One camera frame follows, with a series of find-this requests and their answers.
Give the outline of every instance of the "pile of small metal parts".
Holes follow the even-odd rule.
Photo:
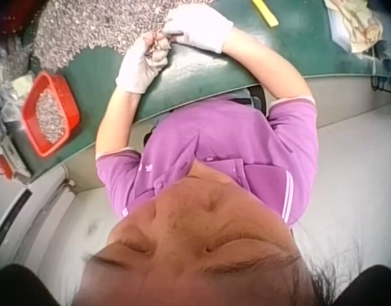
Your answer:
[[[183,3],[214,0],[49,0],[42,11],[34,55],[56,71],[84,48],[110,47],[120,54],[140,34],[160,29],[168,11]]]
[[[36,117],[40,131],[50,143],[55,143],[65,133],[66,123],[58,101],[50,89],[45,89],[37,101]]]
[[[32,45],[23,46],[18,36],[5,36],[0,39],[0,82],[12,81],[29,70]]]

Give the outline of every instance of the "purple polo shirt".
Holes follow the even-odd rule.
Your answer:
[[[97,156],[97,172],[116,213],[130,210],[184,177],[194,159],[230,176],[292,225],[306,209],[317,168],[312,97],[272,103],[267,118],[226,100],[175,110],[142,155],[124,148]]]

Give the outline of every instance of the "hand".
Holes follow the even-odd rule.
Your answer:
[[[177,43],[221,53],[233,25],[206,4],[183,4],[169,11],[163,33],[180,34]]]
[[[149,48],[156,42],[158,50],[146,56]],[[161,32],[148,32],[140,36],[126,52],[119,75],[117,87],[131,93],[143,94],[160,70],[167,65],[170,44]]]

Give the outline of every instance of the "green work surface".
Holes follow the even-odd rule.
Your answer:
[[[287,58],[306,77],[338,75],[369,76],[374,60],[359,59],[331,40],[329,18],[322,0],[266,0],[279,20],[270,28],[251,1],[218,0],[213,7],[242,30],[258,37]],[[84,50],[62,69],[81,113],[71,139],[51,157],[40,158],[21,129],[12,129],[13,141],[33,178],[92,145],[106,105],[115,88],[122,56],[108,48]],[[377,75],[387,75],[376,61]],[[169,66],[143,96],[136,121],[206,96],[256,84],[238,63],[216,55],[174,45]]]

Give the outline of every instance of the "yellow object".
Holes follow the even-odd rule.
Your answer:
[[[265,18],[267,24],[269,24],[270,27],[274,27],[279,24],[278,19],[276,19],[276,17],[272,14],[263,0],[252,0],[252,2],[257,7],[260,14]]]

